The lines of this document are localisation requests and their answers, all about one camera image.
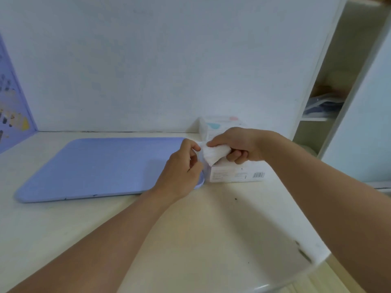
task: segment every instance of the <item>desk surface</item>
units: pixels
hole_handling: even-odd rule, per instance
[[[148,136],[198,140],[185,133],[41,132],[0,155],[0,292],[137,198],[22,204],[14,200],[15,190],[74,139]],[[207,184],[159,219],[119,292],[262,292],[310,271],[329,254],[274,173],[264,182]]]

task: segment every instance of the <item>blue cutting board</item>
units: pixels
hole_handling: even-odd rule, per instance
[[[142,193],[155,185],[183,138],[103,138],[69,142],[15,192],[20,202]],[[201,173],[196,188],[204,183]]]

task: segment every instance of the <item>forearm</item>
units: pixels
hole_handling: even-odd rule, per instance
[[[171,197],[145,192],[10,292],[116,292]]]
[[[391,200],[276,133],[267,132],[259,146],[265,161],[353,277],[368,292],[391,288]]]

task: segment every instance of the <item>wooden floor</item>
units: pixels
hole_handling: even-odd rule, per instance
[[[310,275],[279,293],[365,293],[340,263],[331,256]]]

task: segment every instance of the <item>person's left hand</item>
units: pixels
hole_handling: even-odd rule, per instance
[[[197,185],[203,169],[194,150],[201,148],[196,142],[184,139],[180,149],[171,154],[152,190],[172,195],[175,201],[188,195]]]

